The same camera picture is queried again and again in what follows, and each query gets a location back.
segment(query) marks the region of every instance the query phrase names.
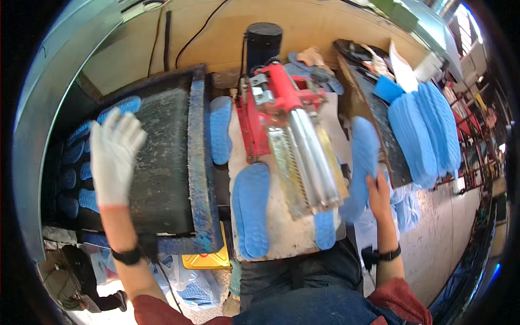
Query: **white work glove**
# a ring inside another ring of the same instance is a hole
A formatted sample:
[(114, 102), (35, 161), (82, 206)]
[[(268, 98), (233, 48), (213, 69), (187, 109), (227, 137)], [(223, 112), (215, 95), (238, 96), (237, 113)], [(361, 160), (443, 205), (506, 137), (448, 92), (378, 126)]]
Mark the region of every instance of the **white work glove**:
[(116, 125), (118, 119), (116, 107), (103, 125), (90, 124), (90, 169), (100, 208), (128, 205), (135, 156), (146, 140), (147, 133), (132, 113)]

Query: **black cylinder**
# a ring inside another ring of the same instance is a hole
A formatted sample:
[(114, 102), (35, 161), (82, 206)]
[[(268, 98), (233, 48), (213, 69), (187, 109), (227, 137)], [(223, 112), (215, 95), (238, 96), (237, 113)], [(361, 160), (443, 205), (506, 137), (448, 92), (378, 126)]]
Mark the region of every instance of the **black cylinder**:
[(245, 32), (247, 44), (247, 74), (253, 76), (255, 69), (269, 64), (280, 54), (282, 27), (270, 22), (257, 22)]

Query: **red sleeve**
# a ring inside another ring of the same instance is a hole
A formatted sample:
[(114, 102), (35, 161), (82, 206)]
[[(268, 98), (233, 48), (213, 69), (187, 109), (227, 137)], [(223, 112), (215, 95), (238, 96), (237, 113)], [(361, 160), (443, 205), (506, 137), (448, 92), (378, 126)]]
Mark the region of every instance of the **red sleeve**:
[[(132, 305), (134, 305), (135, 321), (139, 325), (193, 325), (186, 316), (181, 315), (164, 301), (152, 296), (140, 295), (132, 301)], [(215, 317), (206, 324), (230, 325), (231, 318)]]
[(387, 307), (397, 316), (411, 322), (432, 325), (432, 314), (410, 290), (404, 279), (394, 278), (385, 282), (367, 298), (378, 307)]

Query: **black wristwatch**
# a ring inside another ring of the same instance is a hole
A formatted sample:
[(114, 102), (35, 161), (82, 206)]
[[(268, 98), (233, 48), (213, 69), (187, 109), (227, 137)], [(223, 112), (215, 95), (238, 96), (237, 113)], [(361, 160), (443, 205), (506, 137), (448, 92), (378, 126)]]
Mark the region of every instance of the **black wristwatch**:
[(125, 265), (135, 265), (139, 263), (139, 260), (144, 256), (144, 253), (142, 247), (138, 244), (129, 252), (118, 253), (112, 249), (112, 256)]
[(361, 257), (365, 263), (365, 268), (370, 272), (372, 265), (377, 265), (379, 261), (391, 261), (401, 255), (401, 245), (397, 244), (397, 249), (393, 252), (379, 254), (378, 250), (372, 251), (372, 246), (368, 246), (361, 250)]

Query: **person's lap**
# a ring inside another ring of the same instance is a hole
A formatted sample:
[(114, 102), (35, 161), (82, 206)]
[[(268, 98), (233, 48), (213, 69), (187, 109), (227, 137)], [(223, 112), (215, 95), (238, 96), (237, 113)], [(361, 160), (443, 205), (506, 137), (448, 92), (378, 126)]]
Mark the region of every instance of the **person's lap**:
[(356, 290), (361, 264), (348, 238), (333, 248), (304, 256), (264, 262), (243, 262), (240, 281), (241, 311), (267, 297), (299, 288), (341, 285)]

